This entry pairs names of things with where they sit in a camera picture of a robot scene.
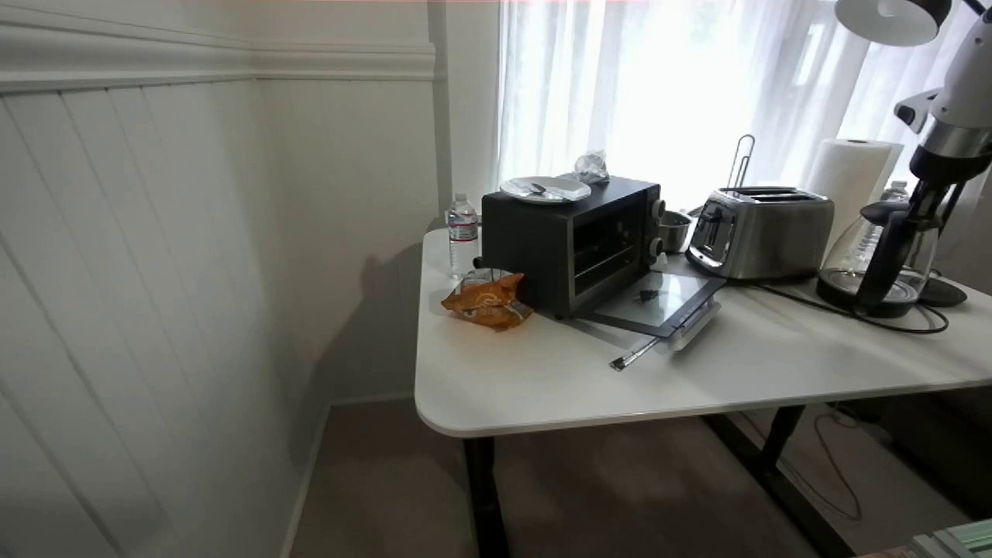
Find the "table top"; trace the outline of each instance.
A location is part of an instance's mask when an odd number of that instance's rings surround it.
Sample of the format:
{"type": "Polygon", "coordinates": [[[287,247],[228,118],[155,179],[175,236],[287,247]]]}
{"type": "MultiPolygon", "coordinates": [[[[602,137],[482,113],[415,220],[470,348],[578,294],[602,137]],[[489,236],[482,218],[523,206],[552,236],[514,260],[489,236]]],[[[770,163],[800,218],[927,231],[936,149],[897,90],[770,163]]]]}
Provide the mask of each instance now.
{"type": "Polygon", "coordinates": [[[757,405],[992,384],[992,298],[967,292],[941,334],[897,334],[762,289],[722,289],[705,334],[654,348],[627,373],[612,360],[646,334],[533,314],[489,333],[453,320],[446,239],[423,242],[415,409],[440,435],[495,436],[718,416],[757,405]]]}

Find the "silver toaster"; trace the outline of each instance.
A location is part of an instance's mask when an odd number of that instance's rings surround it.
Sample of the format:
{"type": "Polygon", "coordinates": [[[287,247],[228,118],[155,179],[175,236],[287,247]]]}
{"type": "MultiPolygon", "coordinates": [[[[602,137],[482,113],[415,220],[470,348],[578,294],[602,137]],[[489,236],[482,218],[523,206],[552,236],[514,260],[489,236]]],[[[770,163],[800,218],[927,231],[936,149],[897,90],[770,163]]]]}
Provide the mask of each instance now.
{"type": "Polygon", "coordinates": [[[787,187],[730,187],[706,197],[689,260],[734,282],[813,276],[826,258],[833,206],[787,187]]]}

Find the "paper towel roll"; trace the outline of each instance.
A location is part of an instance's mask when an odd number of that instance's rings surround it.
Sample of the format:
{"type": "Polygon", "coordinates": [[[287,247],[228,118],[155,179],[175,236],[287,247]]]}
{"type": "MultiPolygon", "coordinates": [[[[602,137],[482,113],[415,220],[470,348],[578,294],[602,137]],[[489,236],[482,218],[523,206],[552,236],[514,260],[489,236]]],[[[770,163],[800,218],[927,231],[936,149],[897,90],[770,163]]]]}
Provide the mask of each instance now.
{"type": "Polygon", "coordinates": [[[861,207],[887,187],[903,147],[872,141],[829,141],[803,179],[803,189],[833,200],[829,251],[845,225],[861,220],[861,207]]]}

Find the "white curtain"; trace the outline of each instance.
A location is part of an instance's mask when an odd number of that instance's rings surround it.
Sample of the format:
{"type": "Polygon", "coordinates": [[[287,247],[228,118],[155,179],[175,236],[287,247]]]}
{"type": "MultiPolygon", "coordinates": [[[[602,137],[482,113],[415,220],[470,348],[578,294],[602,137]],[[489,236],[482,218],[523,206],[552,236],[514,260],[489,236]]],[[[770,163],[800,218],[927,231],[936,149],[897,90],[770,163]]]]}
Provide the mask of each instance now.
{"type": "Polygon", "coordinates": [[[875,45],[833,0],[504,0],[500,179],[564,174],[606,151],[612,174],[656,179],[672,207],[730,183],[796,187],[830,137],[915,137],[892,103],[939,88],[977,15],[956,7],[915,51],[875,45]]]}

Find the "floor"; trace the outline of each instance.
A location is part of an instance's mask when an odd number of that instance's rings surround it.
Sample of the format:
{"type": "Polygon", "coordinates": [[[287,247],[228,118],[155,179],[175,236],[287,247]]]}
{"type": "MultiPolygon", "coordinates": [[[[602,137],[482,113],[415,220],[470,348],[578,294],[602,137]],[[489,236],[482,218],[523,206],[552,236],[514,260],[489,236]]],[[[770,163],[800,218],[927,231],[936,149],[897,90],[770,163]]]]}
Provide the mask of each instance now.
{"type": "MultiPolygon", "coordinates": [[[[738,424],[760,435],[770,416],[738,424]]],[[[855,553],[967,522],[876,431],[829,405],[803,416],[783,471],[819,492],[855,553]]],[[[695,420],[504,436],[495,483],[518,558],[814,554],[695,420]]],[[[462,447],[428,431],[408,401],[334,409],[291,558],[394,554],[473,554],[462,447]]]]}

